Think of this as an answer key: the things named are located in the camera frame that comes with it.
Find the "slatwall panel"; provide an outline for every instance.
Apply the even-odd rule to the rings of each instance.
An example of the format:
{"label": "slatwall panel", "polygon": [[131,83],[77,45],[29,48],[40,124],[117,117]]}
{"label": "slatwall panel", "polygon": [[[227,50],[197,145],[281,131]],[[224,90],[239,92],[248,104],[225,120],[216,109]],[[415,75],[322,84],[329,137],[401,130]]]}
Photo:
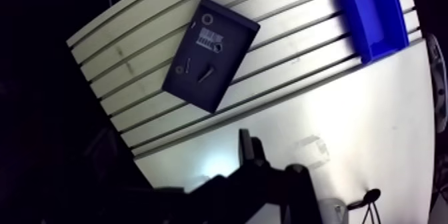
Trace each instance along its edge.
{"label": "slatwall panel", "polygon": [[[242,112],[359,65],[335,0],[214,0],[260,23],[216,113],[161,90],[200,0],[123,0],[67,43],[126,144],[166,147]],[[400,0],[410,40],[413,0]]]}

